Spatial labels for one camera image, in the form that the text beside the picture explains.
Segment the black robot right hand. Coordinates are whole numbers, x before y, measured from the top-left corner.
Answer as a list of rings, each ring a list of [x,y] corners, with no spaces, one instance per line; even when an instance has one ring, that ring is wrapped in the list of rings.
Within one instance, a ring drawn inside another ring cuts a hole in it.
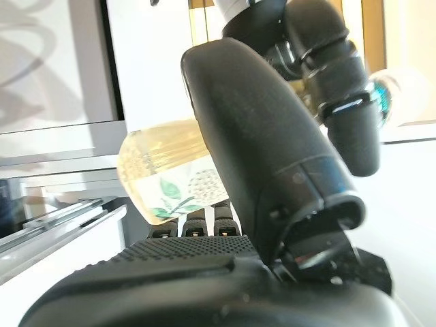
[[[385,261],[353,247],[350,173],[295,92],[232,39],[181,69],[242,236],[147,239],[52,286],[22,326],[406,326]]]

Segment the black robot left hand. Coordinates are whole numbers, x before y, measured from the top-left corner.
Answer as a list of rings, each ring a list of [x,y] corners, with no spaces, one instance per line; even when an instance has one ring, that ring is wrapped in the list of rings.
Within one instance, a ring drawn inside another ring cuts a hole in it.
[[[380,165],[379,109],[345,22],[328,1],[249,1],[224,37],[255,50],[286,81],[300,81],[303,103],[354,176]]]

